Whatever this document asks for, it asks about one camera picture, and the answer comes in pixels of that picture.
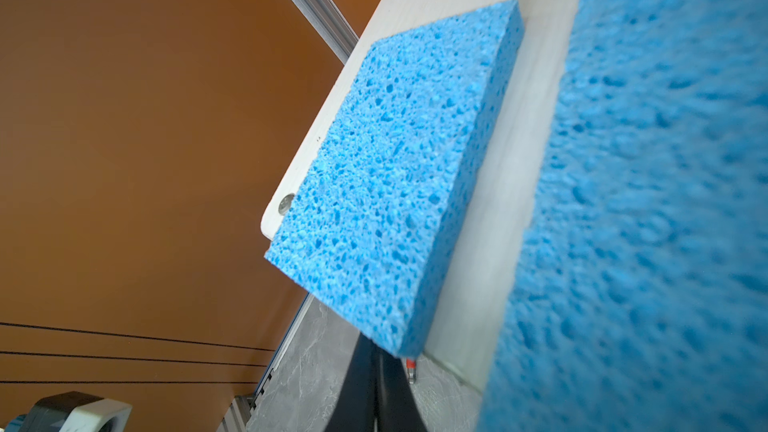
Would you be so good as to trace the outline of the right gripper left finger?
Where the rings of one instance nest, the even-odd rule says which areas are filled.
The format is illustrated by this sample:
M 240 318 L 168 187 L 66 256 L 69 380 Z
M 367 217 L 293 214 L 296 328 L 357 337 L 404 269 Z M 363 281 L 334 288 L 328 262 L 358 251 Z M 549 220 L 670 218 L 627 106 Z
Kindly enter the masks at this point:
M 371 432 L 375 425 L 377 347 L 359 335 L 325 432 Z

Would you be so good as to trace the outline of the blue sponge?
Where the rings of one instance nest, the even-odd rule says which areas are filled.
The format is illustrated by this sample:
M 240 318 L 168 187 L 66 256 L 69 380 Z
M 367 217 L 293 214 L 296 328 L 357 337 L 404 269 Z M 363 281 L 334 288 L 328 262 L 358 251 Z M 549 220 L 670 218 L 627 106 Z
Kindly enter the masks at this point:
M 523 35 L 509 0 L 374 42 L 266 252 L 394 356 L 424 349 Z
M 481 431 L 767 427 L 767 0 L 580 0 Z

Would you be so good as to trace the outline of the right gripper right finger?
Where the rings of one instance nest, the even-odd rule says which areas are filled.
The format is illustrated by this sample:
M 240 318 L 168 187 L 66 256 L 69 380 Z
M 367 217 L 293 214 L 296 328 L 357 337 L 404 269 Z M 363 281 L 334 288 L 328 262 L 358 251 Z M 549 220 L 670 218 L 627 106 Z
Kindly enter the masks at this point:
M 402 362 L 380 349 L 375 358 L 376 421 L 381 432 L 426 432 Z

